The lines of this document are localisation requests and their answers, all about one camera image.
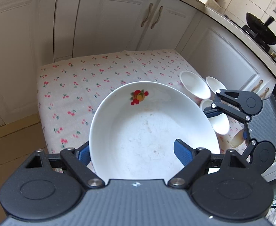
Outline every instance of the white container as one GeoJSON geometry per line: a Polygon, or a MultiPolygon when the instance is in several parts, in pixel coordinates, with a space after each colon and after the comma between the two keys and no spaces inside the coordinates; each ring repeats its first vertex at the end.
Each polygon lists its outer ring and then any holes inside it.
{"type": "Polygon", "coordinates": [[[210,7],[215,11],[218,11],[221,6],[215,0],[199,0],[201,3],[204,3],[206,7],[210,7]]]}
{"type": "MultiPolygon", "coordinates": [[[[202,102],[200,104],[200,109],[202,111],[204,111],[204,109],[206,107],[211,106],[212,102],[213,101],[210,99],[202,100],[202,102]]],[[[229,123],[227,115],[220,114],[218,116],[211,117],[208,120],[209,120],[210,124],[212,125],[212,128],[214,129],[214,131],[217,134],[225,135],[228,133],[229,128],[230,128],[230,123],[229,123]]]]}
{"type": "Polygon", "coordinates": [[[98,107],[90,129],[96,174],[113,179],[164,179],[182,168],[174,141],[212,153],[220,149],[201,109],[178,90],[156,82],[133,82],[111,92],[98,107]]]}
{"type": "Polygon", "coordinates": [[[183,84],[185,95],[191,98],[197,105],[200,105],[203,99],[210,98],[210,89],[206,82],[198,75],[190,71],[180,73],[180,81],[183,84]]]}

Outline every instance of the cherry print tablecloth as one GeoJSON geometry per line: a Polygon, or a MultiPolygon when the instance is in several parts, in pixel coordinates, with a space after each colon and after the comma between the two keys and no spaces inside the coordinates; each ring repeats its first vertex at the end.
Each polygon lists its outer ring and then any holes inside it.
{"type": "MultiPolygon", "coordinates": [[[[183,92],[183,70],[198,74],[175,50],[122,51],[45,65],[37,76],[37,98],[48,151],[59,153],[87,142],[96,109],[114,89],[154,81],[183,92]]],[[[232,124],[234,131],[218,137],[221,152],[230,148],[229,141],[241,129],[232,124]]]]}

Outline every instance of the white cup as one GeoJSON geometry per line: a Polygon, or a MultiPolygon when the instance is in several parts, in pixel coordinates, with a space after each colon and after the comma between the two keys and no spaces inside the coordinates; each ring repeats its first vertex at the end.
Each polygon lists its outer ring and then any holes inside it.
{"type": "Polygon", "coordinates": [[[213,92],[213,94],[211,94],[211,98],[210,98],[212,100],[214,99],[215,92],[217,89],[227,90],[227,88],[219,80],[215,79],[212,76],[206,77],[206,83],[209,86],[210,90],[213,92]]]}
{"type": "MultiPolygon", "coordinates": [[[[200,108],[204,111],[206,107],[211,106],[212,100],[210,99],[204,99],[201,101],[200,108]]],[[[217,134],[225,135],[228,133],[230,128],[230,123],[228,120],[227,115],[225,114],[219,114],[218,116],[214,116],[208,119],[212,128],[217,134]]]]}
{"type": "Polygon", "coordinates": [[[211,92],[206,82],[198,75],[190,71],[182,71],[180,80],[185,87],[184,94],[200,105],[203,99],[210,98],[211,92]]]}

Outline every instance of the red cherry print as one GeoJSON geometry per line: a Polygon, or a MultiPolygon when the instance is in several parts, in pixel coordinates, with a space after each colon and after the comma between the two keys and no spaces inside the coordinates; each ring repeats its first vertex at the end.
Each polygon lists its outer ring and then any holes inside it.
{"type": "Polygon", "coordinates": [[[134,95],[138,95],[139,93],[141,93],[141,91],[140,91],[140,90],[136,90],[136,91],[134,92],[134,95]]]}

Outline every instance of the floor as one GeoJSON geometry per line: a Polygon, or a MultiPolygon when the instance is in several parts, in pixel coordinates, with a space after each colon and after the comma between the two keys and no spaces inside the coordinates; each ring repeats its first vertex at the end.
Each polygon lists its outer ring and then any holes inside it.
{"type": "MultiPolygon", "coordinates": [[[[47,152],[41,123],[0,138],[0,187],[36,149],[44,149],[47,152]]],[[[0,223],[5,218],[0,205],[0,223]]]]}

